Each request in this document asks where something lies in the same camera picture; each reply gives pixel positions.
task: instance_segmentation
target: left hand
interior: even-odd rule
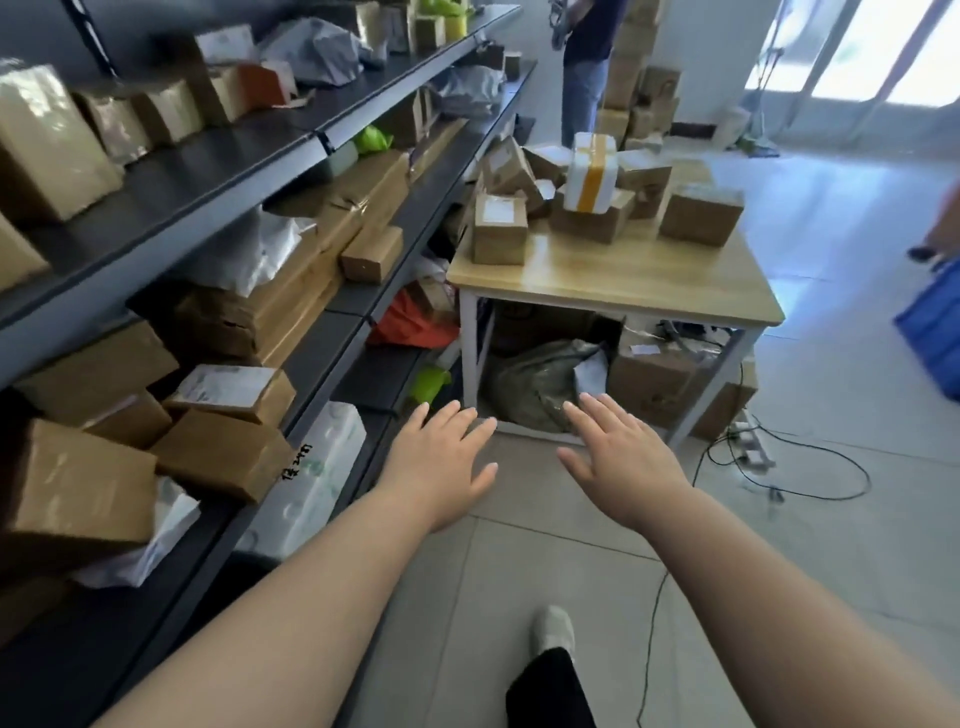
[[[489,418],[470,434],[474,408],[460,409],[452,401],[424,424],[430,411],[422,404],[394,439],[377,490],[396,492],[422,509],[432,531],[461,519],[493,485],[496,463],[471,478],[473,461],[496,430]]]

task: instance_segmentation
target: right hand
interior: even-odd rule
[[[564,412],[590,454],[588,464],[570,448],[557,456],[587,497],[605,515],[637,532],[666,499],[687,489],[680,463],[660,436],[610,395],[580,396],[583,409]]]

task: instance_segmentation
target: dark shirt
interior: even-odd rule
[[[580,61],[605,61],[613,50],[613,37],[627,12],[628,0],[595,0],[566,40],[564,65]]]

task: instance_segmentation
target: foot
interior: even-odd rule
[[[560,607],[551,605],[537,612],[530,636],[534,657],[554,647],[562,647],[573,657],[573,622]]]

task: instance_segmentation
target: blue jeans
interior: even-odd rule
[[[561,142],[573,147],[573,135],[577,132],[592,132],[597,118],[597,108],[603,100],[607,86],[606,61],[580,61],[564,66],[564,99],[561,117]]]

